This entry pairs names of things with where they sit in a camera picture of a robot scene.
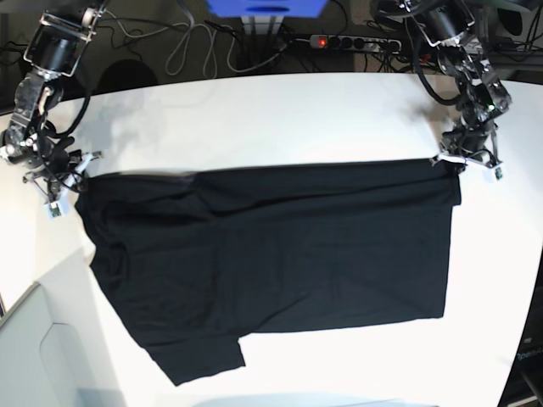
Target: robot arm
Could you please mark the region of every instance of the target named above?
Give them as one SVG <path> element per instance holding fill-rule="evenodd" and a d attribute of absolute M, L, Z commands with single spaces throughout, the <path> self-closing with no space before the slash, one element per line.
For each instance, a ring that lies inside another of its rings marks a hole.
<path fill-rule="evenodd" d="M 67 191 L 81 188 L 82 172 L 96 154 L 65 151 L 74 142 L 70 134 L 82 119 L 90 93 L 67 131 L 56 131 L 48 121 L 48 111 L 62 99 L 62 77 L 75 74 L 104 10 L 104 3 L 95 2 L 81 11 L 42 15 L 24 56 L 32 70 L 17 88 L 13 116 L 1 135 L 0 156 L 29 170 L 24 180 L 45 196 L 52 217 L 64 214 Z M 40 178 L 45 189 L 37 183 Z"/>
<path fill-rule="evenodd" d="M 506 113 L 511 97 L 471 32 L 473 16 L 462 0 L 402 0 L 394 11 L 377 14 L 413 19 L 418 34 L 413 44 L 413 64 L 430 95 L 444 105 L 456 105 L 461 113 L 452 131 L 443 134 L 441 152 L 434 162 L 446 160 L 484 168 L 492 180 L 502 178 L 494 120 Z M 451 100 L 438 96 L 426 81 L 419 63 L 422 41 L 439 50 L 439 66 L 455 78 L 460 94 Z M 485 147 L 488 138 L 492 151 Z"/>
<path fill-rule="evenodd" d="M 30 0 L 17 1 L 24 7 Z M 88 7 L 79 11 L 74 8 L 59 8 L 55 13 L 46 11 L 40 19 L 24 56 L 32 71 L 15 94 L 14 114 L 8 129 L 0 136 L 0 156 L 29 170 L 24 180 L 44 195 L 49 214 L 56 217 L 69 207 L 66 193 L 84 187 L 82 173 L 99 153 L 65 151 L 74 142 L 70 134 L 82 119 L 90 93 L 68 131 L 58 133 L 48 121 L 48 111 L 62 98 L 62 77 L 75 74 L 85 48 L 96 33 L 107 0 L 41 1 L 62 5 L 70 1 L 77 1 L 78 5 L 85 2 Z M 494 119 L 507 112 L 511 98 L 492 70 L 479 39 L 470 31 L 473 17 L 463 0 L 380 0 L 378 6 L 387 2 L 392 11 L 379 9 L 377 14 L 413 19 L 420 33 L 413 46 L 413 64 L 428 92 L 437 102 L 454 104 L 462 113 L 453 131 L 444 133 L 441 152 L 434 161 L 459 163 L 462 168 L 467 164 L 479 165 L 499 180 L 502 173 Z M 418 57 L 423 39 L 439 49 L 439 64 L 444 73 L 455 78 L 458 97 L 445 100 L 426 81 Z M 485 147 L 489 137 L 492 151 Z M 45 189 L 40 187 L 39 179 L 44 181 Z"/>

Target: blue box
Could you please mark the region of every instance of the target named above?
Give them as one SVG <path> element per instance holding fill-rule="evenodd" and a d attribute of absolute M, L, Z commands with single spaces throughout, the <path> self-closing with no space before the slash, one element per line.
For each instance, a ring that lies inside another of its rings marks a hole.
<path fill-rule="evenodd" d="M 283 15 L 316 18 L 327 0 L 207 0 L 210 12 L 219 17 Z"/>

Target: power strip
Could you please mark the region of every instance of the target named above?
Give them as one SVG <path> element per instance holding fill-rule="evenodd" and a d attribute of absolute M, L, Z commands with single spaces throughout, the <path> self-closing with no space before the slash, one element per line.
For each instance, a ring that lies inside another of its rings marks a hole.
<path fill-rule="evenodd" d="M 325 36 L 320 34 L 311 36 L 309 43 L 314 49 L 337 49 L 358 53 L 389 53 L 393 55 L 401 52 L 401 41 L 372 36 Z"/>

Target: white table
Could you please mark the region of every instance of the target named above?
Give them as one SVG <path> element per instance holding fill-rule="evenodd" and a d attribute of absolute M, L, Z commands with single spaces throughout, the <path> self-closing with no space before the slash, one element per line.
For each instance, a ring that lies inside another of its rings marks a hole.
<path fill-rule="evenodd" d="M 436 80 L 441 92 L 451 86 L 447 78 Z M 506 177 L 486 184 L 478 170 L 461 176 L 443 319 L 250 335 L 240 341 L 248 367 L 175 388 L 99 291 L 85 266 L 93 247 L 77 215 L 47 220 L 39 197 L 20 183 L 22 169 L 5 165 L 0 290 L 9 306 L 31 280 L 40 281 L 53 319 L 78 330 L 95 390 L 108 405 L 169 407 L 219 395 L 318 392 L 355 397 L 345 404 L 363 398 L 494 407 L 523 330 L 543 243 L 543 87 L 507 88 L 514 105 L 498 120 Z M 80 105 L 62 103 L 53 122 L 64 128 Z M 93 175 L 415 159 L 435 155 L 445 114 L 411 75 L 275 75 L 96 97 L 76 136 L 78 147 L 104 151 Z M 0 127 L 7 122 L 0 118 Z"/>

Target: black t-shirt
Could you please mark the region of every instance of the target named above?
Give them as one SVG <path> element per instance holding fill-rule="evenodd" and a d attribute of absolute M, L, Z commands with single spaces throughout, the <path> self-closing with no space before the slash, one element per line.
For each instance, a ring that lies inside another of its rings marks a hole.
<path fill-rule="evenodd" d="M 76 207 L 105 296 L 178 385 L 243 366 L 251 332 L 440 318 L 460 200 L 455 171 L 412 160 L 101 176 Z"/>

